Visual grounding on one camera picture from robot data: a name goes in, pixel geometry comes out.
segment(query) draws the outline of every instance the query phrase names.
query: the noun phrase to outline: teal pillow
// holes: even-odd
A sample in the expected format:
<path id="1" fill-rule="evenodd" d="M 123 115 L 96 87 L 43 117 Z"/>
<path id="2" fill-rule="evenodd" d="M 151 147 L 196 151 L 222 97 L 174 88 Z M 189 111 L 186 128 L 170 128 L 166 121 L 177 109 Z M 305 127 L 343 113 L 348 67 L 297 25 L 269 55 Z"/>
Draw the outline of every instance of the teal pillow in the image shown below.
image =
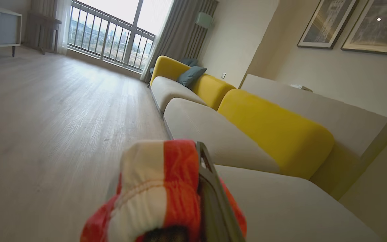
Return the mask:
<path id="1" fill-rule="evenodd" d="M 177 78 L 177 82 L 185 87 L 189 87 L 190 85 L 193 85 L 206 70 L 207 68 L 204 67 L 192 66 Z"/>
<path id="2" fill-rule="evenodd" d="M 187 66 L 196 66 L 198 64 L 198 60 L 197 59 L 190 59 L 190 58 L 184 58 L 183 60 L 181 60 L 181 63 L 187 65 Z"/>

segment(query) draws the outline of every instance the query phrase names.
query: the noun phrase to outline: beige seat cushion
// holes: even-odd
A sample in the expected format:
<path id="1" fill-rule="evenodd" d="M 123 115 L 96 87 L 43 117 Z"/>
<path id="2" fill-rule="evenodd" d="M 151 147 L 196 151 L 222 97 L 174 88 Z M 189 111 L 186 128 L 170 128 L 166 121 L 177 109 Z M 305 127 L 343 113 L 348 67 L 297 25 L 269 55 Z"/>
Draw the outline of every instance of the beige seat cushion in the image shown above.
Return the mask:
<path id="1" fill-rule="evenodd" d="M 278 173 L 278 165 L 258 144 L 210 107 L 173 98 L 164 119 L 174 139 L 207 146 L 215 164 Z"/>
<path id="2" fill-rule="evenodd" d="M 150 89 L 152 90 L 156 104 L 161 112 L 164 112 L 168 102 L 176 97 L 206 105 L 206 103 L 195 93 L 189 90 L 189 88 L 183 86 L 177 81 L 173 81 L 165 77 L 156 77 L 153 80 Z"/>
<path id="3" fill-rule="evenodd" d="M 380 241 L 361 220 L 308 180 L 215 168 L 246 216 L 246 241 Z"/>

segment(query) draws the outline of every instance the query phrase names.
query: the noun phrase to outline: sofa armrest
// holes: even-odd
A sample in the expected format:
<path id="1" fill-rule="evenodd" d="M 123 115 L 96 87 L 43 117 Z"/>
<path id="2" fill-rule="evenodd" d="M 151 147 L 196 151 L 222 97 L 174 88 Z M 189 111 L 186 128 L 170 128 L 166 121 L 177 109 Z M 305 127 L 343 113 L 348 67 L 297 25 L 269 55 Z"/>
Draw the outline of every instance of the sofa armrest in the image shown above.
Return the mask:
<path id="1" fill-rule="evenodd" d="M 153 70 L 152 79 L 150 80 L 150 85 L 152 85 L 155 77 L 165 77 L 173 81 L 176 81 L 177 78 L 183 74 L 185 71 L 189 70 L 189 66 L 178 62 L 172 58 L 161 55 L 156 60 L 155 70 Z"/>

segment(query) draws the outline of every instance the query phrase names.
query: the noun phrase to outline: yellow cushion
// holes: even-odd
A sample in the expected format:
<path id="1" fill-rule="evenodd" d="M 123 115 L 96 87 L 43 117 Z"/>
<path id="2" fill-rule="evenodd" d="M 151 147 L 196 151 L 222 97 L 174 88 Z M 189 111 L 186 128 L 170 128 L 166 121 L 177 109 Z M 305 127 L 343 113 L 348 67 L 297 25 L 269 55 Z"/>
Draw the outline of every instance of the yellow cushion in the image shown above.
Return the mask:
<path id="1" fill-rule="evenodd" d="M 235 87 L 213 76 L 202 75 L 192 88 L 207 106 L 218 110 L 219 105 L 226 93 Z"/>
<path id="2" fill-rule="evenodd" d="M 189 66 L 181 62 L 161 55 L 156 61 L 150 85 L 153 84 L 155 77 L 165 77 L 177 81 L 177 78 L 185 71 L 189 70 L 189 68 Z M 235 89 L 235 87 L 218 78 L 204 74 L 195 83 L 192 91 L 198 95 L 207 106 L 214 110 L 218 110 L 223 97 L 231 89 Z"/>
<path id="3" fill-rule="evenodd" d="M 309 179 L 334 145 L 323 126 L 243 90 L 230 90 L 218 112 L 274 158 L 283 175 Z"/>

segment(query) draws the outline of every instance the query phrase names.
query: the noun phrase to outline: sofa base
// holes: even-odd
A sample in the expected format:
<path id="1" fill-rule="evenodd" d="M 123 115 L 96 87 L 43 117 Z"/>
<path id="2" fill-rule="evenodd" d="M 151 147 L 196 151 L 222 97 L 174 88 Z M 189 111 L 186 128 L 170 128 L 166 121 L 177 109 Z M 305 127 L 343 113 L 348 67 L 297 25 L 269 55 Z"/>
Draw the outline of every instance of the sofa base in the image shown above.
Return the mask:
<path id="1" fill-rule="evenodd" d="M 164 118 L 165 129 L 167 130 L 169 139 L 174 139 L 174 138 L 172 137 L 171 132 L 169 131 L 169 127 L 168 127 L 168 124 L 167 124 L 167 122 L 166 122 L 166 120 L 165 120 L 165 117 L 163 117 L 163 118 Z"/>
<path id="2" fill-rule="evenodd" d="M 153 101 L 155 102 L 156 108 L 161 116 L 164 116 L 164 112 L 159 108 L 158 102 L 156 101 L 155 95 L 153 95 L 152 89 L 150 89 L 150 94 L 152 95 Z"/>

